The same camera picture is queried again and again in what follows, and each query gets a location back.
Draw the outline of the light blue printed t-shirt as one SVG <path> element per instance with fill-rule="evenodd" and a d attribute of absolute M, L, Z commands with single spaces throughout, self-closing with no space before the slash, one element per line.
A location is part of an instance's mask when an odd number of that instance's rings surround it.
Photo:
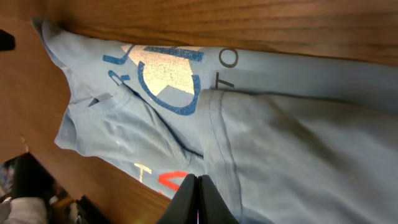
<path fill-rule="evenodd" d="M 167 197 L 209 175 L 241 223 L 396 223 L 397 69 L 33 26 L 71 97 L 55 143 Z"/>

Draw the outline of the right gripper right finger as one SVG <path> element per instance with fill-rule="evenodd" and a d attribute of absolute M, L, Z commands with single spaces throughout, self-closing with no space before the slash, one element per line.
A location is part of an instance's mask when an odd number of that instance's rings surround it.
<path fill-rule="evenodd" d="M 198 178 L 199 224 L 238 224 L 208 175 Z"/>

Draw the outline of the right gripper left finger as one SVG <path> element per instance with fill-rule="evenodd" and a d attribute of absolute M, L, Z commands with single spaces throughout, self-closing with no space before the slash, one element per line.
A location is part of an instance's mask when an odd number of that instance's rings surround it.
<path fill-rule="evenodd" d="M 157 224 L 197 224 L 197 177 L 188 174 Z"/>

